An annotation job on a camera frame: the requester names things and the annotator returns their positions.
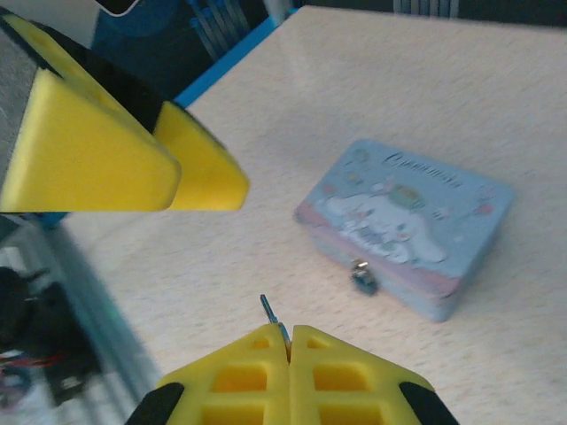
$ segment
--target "white cartoon dog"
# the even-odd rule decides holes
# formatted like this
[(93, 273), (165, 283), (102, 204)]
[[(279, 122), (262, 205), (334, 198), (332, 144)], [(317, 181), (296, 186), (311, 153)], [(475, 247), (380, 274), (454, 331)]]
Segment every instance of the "white cartoon dog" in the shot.
[(399, 202), (400, 196), (389, 196), (390, 190), (398, 190), (402, 196), (413, 195), (411, 189), (396, 186), (386, 193), (330, 197), (324, 203), (329, 212), (347, 218), (343, 235), (376, 255), (396, 263), (411, 259), (443, 261), (447, 255), (432, 240), (423, 217)]

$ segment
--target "metal pin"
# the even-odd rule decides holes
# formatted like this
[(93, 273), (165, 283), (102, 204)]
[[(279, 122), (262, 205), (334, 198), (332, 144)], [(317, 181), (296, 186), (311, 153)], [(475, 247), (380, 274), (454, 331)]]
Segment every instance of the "metal pin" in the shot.
[(277, 319), (276, 315), (274, 314), (274, 311), (272, 310), (272, 307), (270, 307), (269, 305), (268, 299), (264, 294), (260, 295), (260, 302), (262, 303), (262, 307), (264, 307), (264, 311), (268, 316), (269, 322), (280, 325), (280, 331), (282, 332), (283, 340), (285, 341), (286, 344), (288, 345), (291, 344), (290, 334), (287, 333), (287, 329), (285, 328), (284, 324)]

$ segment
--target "red wire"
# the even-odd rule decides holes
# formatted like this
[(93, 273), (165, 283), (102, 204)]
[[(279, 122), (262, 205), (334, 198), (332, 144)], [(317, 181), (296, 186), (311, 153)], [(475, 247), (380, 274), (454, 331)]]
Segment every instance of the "red wire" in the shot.
[(15, 367), (49, 367), (53, 366), (63, 359), (61, 354), (55, 354), (45, 359), (17, 359), (14, 361), (7, 361), (3, 366)]

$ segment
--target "yellow foam pad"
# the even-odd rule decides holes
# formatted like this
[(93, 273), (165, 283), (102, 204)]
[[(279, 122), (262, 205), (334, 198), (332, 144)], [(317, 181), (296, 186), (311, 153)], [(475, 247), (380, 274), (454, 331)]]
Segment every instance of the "yellow foam pad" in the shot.
[(289, 425), (289, 365), (276, 324), (167, 375), (185, 387), (167, 425)]
[(421, 425), (399, 384), (420, 375), (310, 326), (293, 329), (291, 425)]
[(180, 167), (158, 144), (49, 70), (38, 71), (0, 196), (5, 212), (158, 211)]
[(249, 182), (229, 153), (177, 106), (164, 103), (153, 132), (181, 164), (182, 179), (172, 210), (236, 210)]
[[(76, 91), (93, 103), (111, 110), (112, 118), (121, 121), (124, 126), (132, 127), (141, 141), (161, 143), (175, 157), (181, 165), (182, 177), (170, 209), (227, 211), (242, 206), (249, 189), (248, 179), (211, 133), (187, 112), (165, 102), (153, 132), (155, 140), (49, 35), (17, 16), (11, 15), (5, 19)], [(57, 209), (61, 211), (67, 208), (61, 206)], [(130, 209), (140, 208), (132, 205)]]
[(88, 97), (92, 102), (115, 112), (113, 118), (130, 125), (145, 142), (156, 143), (145, 128), (114, 99), (65, 49), (48, 34), (31, 22), (16, 15), (6, 15), (4, 20), (61, 75), (67, 84)]

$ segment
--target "table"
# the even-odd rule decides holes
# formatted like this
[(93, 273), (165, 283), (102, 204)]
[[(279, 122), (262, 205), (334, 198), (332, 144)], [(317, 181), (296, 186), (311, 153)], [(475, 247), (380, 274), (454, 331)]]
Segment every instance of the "table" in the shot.
[[(461, 424), (567, 423), (567, 35), (305, 7), (191, 108), (252, 181), (240, 212), (66, 225), (164, 371), (266, 321), (310, 324), (427, 377)], [(366, 297), (293, 208), (357, 138), (517, 190), (456, 315)]]

